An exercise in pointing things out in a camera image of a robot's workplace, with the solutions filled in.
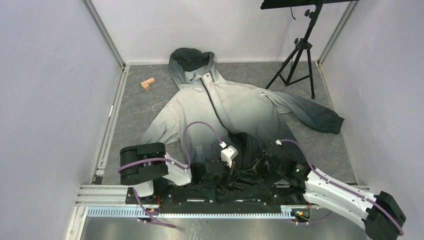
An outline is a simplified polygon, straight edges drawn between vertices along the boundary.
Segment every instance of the black zipper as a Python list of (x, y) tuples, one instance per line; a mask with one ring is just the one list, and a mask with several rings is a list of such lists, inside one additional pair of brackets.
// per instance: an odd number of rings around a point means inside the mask
[(219, 120), (219, 123), (221, 123), (221, 125), (229, 132), (229, 133), (232, 133), (232, 134), (234, 134), (232, 131), (230, 131), (225, 125), (224, 125), (224, 123), (221, 121), (221, 118), (220, 118), (220, 116), (218, 115), (218, 112), (217, 112), (217, 109), (215, 108), (215, 105), (214, 105), (214, 102), (212, 101), (212, 97), (211, 97), (211, 94), (209, 93), (209, 91), (208, 91), (208, 88), (206, 87), (206, 84), (203, 82), (203, 78), (201, 77), (201, 78), (199, 78), (200, 79), (200, 82), (201, 82), (201, 84), (203, 85), (203, 87), (204, 87), (204, 89), (206, 90), (206, 93), (207, 93), (207, 96), (209, 97), (209, 101), (210, 101), (210, 104), (212, 104), (212, 108), (213, 108), (213, 111), (215, 112), (215, 115), (216, 115), (216, 117), (218, 118), (218, 120)]

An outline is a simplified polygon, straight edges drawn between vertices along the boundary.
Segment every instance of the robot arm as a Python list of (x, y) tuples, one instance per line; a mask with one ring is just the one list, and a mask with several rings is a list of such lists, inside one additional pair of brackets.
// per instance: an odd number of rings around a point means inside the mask
[(332, 178), (305, 160), (288, 158), (287, 148), (301, 147), (292, 140), (277, 140), (265, 150), (265, 159), (304, 199), (354, 222), (373, 240), (403, 235), (406, 217), (386, 192), (375, 195)]

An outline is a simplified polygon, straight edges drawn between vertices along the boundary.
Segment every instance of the tripod leg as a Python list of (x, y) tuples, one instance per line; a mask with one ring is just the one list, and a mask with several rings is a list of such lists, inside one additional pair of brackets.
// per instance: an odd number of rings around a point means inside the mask
[(303, 51), (304, 51), (303, 49), (299, 49), (299, 52), (296, 55), (296, 59), (294, 59), (293, 65), (291, 66), (291, 69), (290, 69), (290, 73), (288, 74), (288, 77), (287, 77), (287, 81), (285, 81), (286, 86), (289, 85), (290, 80), (293, 77), (293, 73), (295, 72), (296, 66), (298, 65), (299, 60), (301, 59), (301, 55)]
[(277, 79), (278, 76), (280, 76), (281, 72), (283, 71), (283, 69), (287, 66), (287, 64), (289, 64), (290, 59), (293, 58), (293, 56), (296, 54), (296, 52), (298, 51), (297, 48), (295, 48), (290, 55), (287, 57), (287, 59), (283, 62), (281, 68), (278, 70), (277, 74), (271, 79), (271, 81), (268, 83), (268, 85), (265, 87), (265, 89), (269, 89), (271, 87), (271, 85), (273, 84), (273, 82)]
[(312, 77), (312, 63), (311, 63), (311, 50), (306, 49), (307, 52), (307, 64), (309, 66), (309, 78), (310, 78), (310, 91), (312, 92), (312, 99), (315, 99), (315, 91), (314, 91), (314, 79)]

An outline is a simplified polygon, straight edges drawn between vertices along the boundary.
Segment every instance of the metal table surface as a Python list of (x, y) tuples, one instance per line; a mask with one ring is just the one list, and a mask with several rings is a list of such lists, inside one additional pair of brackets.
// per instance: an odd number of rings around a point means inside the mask
[[(314, 209), (312, 219), (325, 216)], [(161, 219), (177, 228), (145, 225), (128, 217), (87, 217), (82, 240), (366, 240), (364, 230), (333, 213), (324, 221), (296, 226), (287, 219)]]

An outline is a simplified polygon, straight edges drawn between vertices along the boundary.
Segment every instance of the black wire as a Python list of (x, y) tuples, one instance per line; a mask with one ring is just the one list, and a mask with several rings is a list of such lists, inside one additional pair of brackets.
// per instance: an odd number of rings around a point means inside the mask
[(295, 16), (293, 16), (293, 10), (292, 10), (292, 7), (290, 7), (290, 12), (291, 12), (291, 17), (292, 17), (294, 20), (296, 20)]

